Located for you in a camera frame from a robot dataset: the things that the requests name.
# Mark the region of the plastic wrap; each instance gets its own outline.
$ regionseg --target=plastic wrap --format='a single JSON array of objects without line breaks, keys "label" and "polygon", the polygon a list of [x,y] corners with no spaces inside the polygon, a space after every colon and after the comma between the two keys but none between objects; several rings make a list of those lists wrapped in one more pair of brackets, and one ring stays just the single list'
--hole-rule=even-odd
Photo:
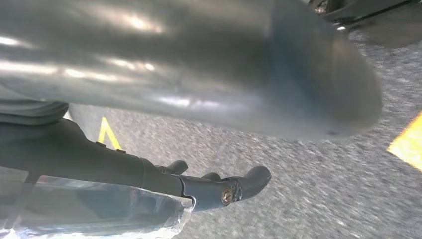
[{"label": "plastic wrap", "polygon": [[34,184],[25,172],[0,179],[0,238],[167,239],[193,209],[190,199],[129,186],[49,176]]}]

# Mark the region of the asphalt road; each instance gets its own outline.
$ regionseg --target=asphalt road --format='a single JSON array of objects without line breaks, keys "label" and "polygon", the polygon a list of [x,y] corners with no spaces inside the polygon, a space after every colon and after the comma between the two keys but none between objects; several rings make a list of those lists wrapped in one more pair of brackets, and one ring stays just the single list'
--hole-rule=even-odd
[{"label": "asphalt road", "polygon": [[106,116],[128,153],[185,160],[188,175],[243,175],[260,164],[273,173],[259,196],[192,215],[178,239],[422,239],[422,173],[386,151],[422,110],[422,43],[359,47],[379,72],[385,105],[380,123],[352,139],[286,141],[93,106],[72,105],[71,115],[93,141]]}]

